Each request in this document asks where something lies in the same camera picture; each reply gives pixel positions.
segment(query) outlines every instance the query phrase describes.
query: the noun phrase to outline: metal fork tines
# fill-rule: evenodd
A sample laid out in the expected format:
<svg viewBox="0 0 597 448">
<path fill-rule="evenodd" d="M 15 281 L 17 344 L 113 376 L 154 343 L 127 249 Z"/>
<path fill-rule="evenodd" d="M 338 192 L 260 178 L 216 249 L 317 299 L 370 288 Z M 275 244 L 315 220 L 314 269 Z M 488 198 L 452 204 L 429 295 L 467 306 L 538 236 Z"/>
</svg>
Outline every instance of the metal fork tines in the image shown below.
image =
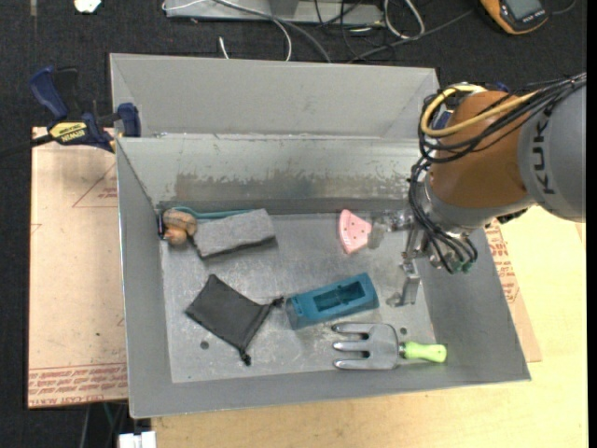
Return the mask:
<svg viewBox="0 0 597 448">
<path fill-rule="evenodd" d="M 394 327 L 387 324 L 339 323 L 332 330 L 359 336 L 359 340 L 334 342 L 332 346 L 352 354 L 351 358 L 334 360 L 334 366 L 345 370 L 391 370 L 398 365 L 399 345 Z"/>
</svg>

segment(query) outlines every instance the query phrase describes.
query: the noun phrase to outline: tan table surface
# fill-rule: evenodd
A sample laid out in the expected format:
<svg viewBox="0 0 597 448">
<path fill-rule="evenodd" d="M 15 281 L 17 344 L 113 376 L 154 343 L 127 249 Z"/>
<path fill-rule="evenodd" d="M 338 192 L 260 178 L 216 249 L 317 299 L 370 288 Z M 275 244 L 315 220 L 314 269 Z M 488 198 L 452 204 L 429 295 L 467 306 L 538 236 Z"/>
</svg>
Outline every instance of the tan table surface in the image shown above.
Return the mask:
<svg viewBox="0 0 597 448">
<path fill-rule="evenodd" d="M 156 418 L 159 448 L 588 446 L 584 227 L 537 207 L 502 232 L 541 349 L 532 381 Z"/>
</svg>

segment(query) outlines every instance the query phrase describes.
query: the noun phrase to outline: pink object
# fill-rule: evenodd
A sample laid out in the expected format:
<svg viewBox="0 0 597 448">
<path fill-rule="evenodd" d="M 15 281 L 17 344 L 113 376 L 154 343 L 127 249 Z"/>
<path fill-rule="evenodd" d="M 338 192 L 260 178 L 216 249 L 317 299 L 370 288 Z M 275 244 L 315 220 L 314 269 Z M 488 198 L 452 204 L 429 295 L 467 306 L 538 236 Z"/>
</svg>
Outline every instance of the pink object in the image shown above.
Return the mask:
<svg viewBox="0 0 597 448">
<path fill-rule="evenodd" d="M 352 254 L 367 245 L 371 224 L 354 215 L 348 209 L 340 213 L 338 222 L 340 242 L 347 254 Z"/>
</svg>

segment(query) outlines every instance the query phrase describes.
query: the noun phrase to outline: yellow clamp label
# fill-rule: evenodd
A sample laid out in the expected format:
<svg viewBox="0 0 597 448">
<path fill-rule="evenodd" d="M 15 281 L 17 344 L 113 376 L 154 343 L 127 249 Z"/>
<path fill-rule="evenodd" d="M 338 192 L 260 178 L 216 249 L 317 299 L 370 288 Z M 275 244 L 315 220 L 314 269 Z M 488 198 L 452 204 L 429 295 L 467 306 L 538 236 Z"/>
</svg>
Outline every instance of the yellow clamp label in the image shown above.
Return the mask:
<svg viewBox="0 0 597 448">
<path fill-rule="evenodd" d="M 86 124 L 82 121 L 67 121 L 58 123 L 49 130 L 49 133 L 61 143 L 68 143 L 69 141 L 85 136 L 86 128 Z"/>
</svg>

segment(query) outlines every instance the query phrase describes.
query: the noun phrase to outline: yellow cable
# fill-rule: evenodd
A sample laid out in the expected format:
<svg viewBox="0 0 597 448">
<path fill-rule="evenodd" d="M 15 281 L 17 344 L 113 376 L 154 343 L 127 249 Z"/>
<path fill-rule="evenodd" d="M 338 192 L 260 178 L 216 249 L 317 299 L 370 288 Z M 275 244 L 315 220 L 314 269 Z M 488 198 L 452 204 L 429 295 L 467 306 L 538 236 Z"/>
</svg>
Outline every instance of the yellow cable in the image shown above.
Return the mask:
<svg viewBox="0 0 597 448">
<path fill-rule="evenodd" d="M 455 124 L 454 126 L 451 126 L 450 128 L 444 128 L 442 130 L 434 130 L 433 128 L 429 127 L 427 122 L 428 122 L 431 114 L 451 94 L 454 94 L 457 91 L 475 91 L 479 88 L 481 88 L 481 87 L 479 87 L 477 85 L 455 85 L 453 87 L 449 87 L 446 90 L 444 90 L 442 93 L 440 93 L 437 96 L 437 98 L 434 101 L 431 102 L 431 104 L 423 112 L 423 116 L 421 117 L 421 131 L 423 131 L 423 133 L 425 133 L 431 137 L 449 136 L 450 134 L 458 133 L 459 131 L 463 130 L 464 128 L 468 128 L 469 126 L 472 126 L 473 124 L 483 121 L 484 119 L 486 119 L 490 116 L 493 116 L 497 113 L 501 113 L 503 111 L 508 111 L 509 109 L 511 109 L 515 106 L 521 105 L 525 101 L 529 100 L 536 93 L 536 91 L 533 91 L 531 93 L 525 94 L 524 96 L 519 96 L 517 98 L 514 98 L 513 100 L 510 100 L 506 103 L 502 103 L 501 105 L 496 106 L 495 108 L 492 108 L 485 113 L 481 113 L 480 115 L 477 115 L 474 118 L 467 119 L 466 121 Z"/>
</svg>

